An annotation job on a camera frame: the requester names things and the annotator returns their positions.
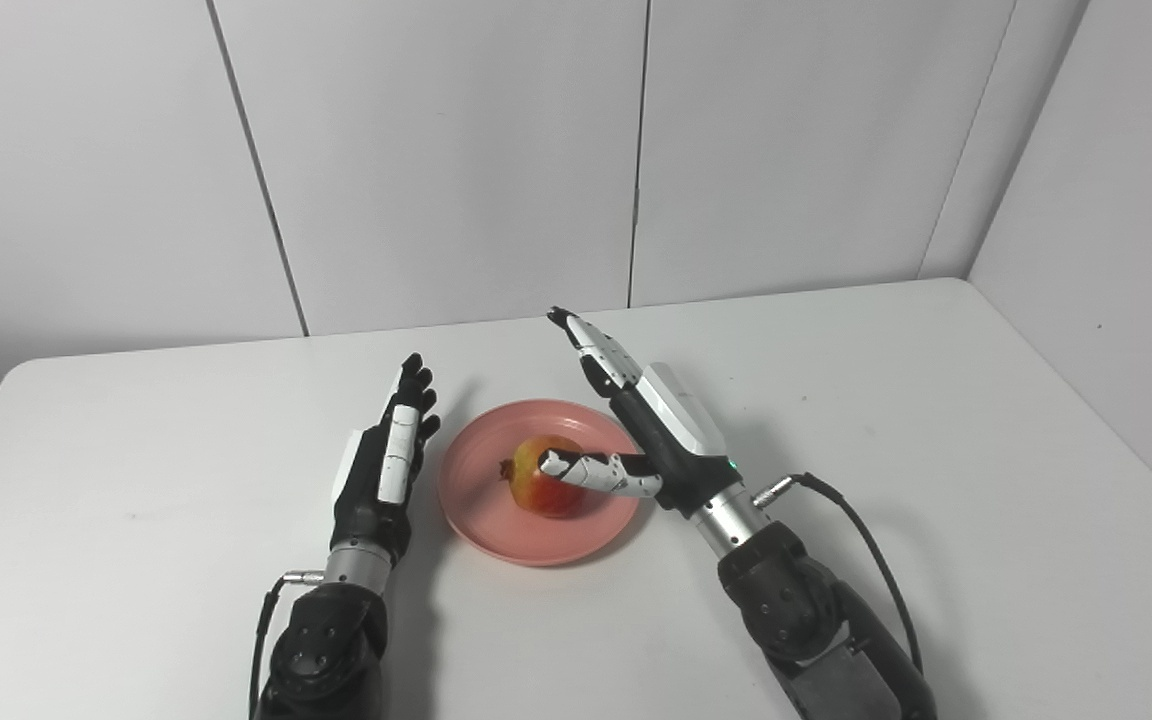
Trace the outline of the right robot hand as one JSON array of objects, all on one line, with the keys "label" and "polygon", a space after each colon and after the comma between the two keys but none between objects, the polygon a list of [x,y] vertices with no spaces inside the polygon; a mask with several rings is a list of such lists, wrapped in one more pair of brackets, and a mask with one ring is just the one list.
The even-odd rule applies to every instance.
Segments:
[{"label": "right robot hand", "polygon": [[588,382],[607,400],[637,452],[550,447],[538,457],[541,473],[608,495],[652,497],[685,518],[741,484],[722,433],[666,364],[641,366],[617,340],[563,306],[552,306],[547,316],[576,348]]}]

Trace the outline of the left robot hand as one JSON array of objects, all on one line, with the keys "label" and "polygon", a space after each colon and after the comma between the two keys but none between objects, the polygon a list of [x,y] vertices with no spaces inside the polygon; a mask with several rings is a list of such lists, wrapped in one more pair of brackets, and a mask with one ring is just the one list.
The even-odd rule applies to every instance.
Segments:
[{"label": "left robot hand", "polygon": [[380,419],[361,433],[347,462],[333,506],[333,548],[374,547],[392,566],[406,555],[412,536],[408,506],[426,444],[442,427],[433,414],[433,379],[420,354],[411,354],[399,366]]}]

